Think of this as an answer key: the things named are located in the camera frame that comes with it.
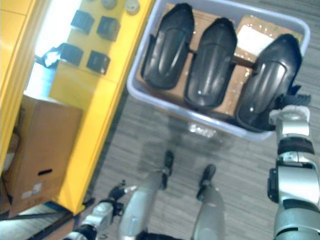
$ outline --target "plastic bin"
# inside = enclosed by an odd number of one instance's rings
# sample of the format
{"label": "plastic bin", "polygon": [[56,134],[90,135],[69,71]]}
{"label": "plastic bin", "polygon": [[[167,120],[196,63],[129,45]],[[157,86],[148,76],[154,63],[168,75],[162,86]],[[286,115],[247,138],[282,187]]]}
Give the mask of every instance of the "plastic bin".
{"label": "plastic bin", "polygon": [[182,2],[190,4],[196,10],[230,18],[235,21],[235,27],[237,27],[244,15],[251,14],[263,20],[298,32],[303,35],[303,39],[300,45],[301,53],[303,56],[305,55],[310,41],[309,26],[304,21],[296,17],[227,0],[156,0],[145,31],[143,33],[127,80],[127,89],[134,98],[154,105],[160,109],[170,111],[173,114],[178,115],[184,119],[189,119],[191,122],[198,122],[204,126],[218,129],[247,140],[262,141],[268,138],[272,134],[272,132],[270,131],[261,133],[251,132],[244,128],[221,121],[219,119],[215,119],[206,116],[205,114],[195,112],[186,107],[182,107],[177,104],[157,98],[149,93],[148,90],[143,87],[136,79],[139,65],[149,44],[150,34],[156,35],[156,26],[161,20],[166,3],[178,4]]}

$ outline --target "box handle hole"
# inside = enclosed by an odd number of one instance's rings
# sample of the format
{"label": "box handle hole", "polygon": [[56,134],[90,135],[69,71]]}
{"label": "box handle hole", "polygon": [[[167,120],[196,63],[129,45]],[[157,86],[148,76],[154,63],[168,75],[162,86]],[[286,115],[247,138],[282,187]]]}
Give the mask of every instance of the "box handle hole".
{"label": "box handle hole", "polygon": [[44,175],[44,174],[49,174],[52,172],[52,169],[47,169],[47,170],[43,170],[38,172],[38,176]]}

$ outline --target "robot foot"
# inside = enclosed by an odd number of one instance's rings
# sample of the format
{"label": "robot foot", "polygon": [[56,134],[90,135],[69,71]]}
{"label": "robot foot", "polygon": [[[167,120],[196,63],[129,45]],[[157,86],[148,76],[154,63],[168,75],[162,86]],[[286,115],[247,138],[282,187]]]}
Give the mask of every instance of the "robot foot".
{"label": "robot foot", "polygon": [[211,186],[211,180],[213,178],[213,176],[216,173],[216,166],[213,164],[209,164],[208,166],[205,167],[205,169],[203,170],[202,173],[202,178],[199,182],[199,191],[196,194],[196,198],[199,201],[203,201],[204,200],[204,192],[207,188],[207,186]]}
{"label": "robot foot", "polygon": [[174,165],[175,155],[172,151],[167,150],[164,156],[164,173],[162,174],[162,186],[161,189],[167,188],[168,178],[172,174],[172,167]]}

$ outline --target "yellow shelf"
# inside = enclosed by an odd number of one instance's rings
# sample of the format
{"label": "yellow shelf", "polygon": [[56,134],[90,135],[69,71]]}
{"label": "yellow shelf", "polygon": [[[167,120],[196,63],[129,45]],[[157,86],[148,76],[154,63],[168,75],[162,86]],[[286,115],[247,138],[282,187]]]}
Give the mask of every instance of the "yellow shelf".
{"label": "yellow shelf", "polygon": [[[129,15],[124,0],[107,10],[101,1],[82,1],[80,10],[94,18],[89,35],[73,29],[68,43],[83,50],[78,67],[60,62],[50,97],[83,110],[65,180],[56,201],[74,214],[83,210],[83,200],[105,138],[116,112],[135,51],[144,31],[153,0],[139,0],[140,10]],[[101,38],[96,30],[102,16],[117,18],[120,30],[115,42]],[[86,67],[91,51],[110,58],[106,75]]]}
{"label": "yellow shelf", "polygon": [[31,72],[35,43],[49,0],[1,1],[0,173]]}

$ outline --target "label on box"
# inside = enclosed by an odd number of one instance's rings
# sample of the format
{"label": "label on box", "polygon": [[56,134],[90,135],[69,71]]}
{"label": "label on box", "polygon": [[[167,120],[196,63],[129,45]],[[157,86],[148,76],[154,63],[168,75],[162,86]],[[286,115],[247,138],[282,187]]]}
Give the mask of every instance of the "label on box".
{"label": "label on box", "polygon": [[274,39],[247,25],[243,25],[237,34],[237,47],[259,56],[263,49],[271,44]]}
{"label": "label on box", "polygon": [[26,199],[32,196],[32,191],[26,191],[24,193],[22,193],[21,198],[22,199]]}
{"label": "label on box", "polygon": [[36,195],[41,192],[42,182],[36,183],[33,185],[32,195]]}

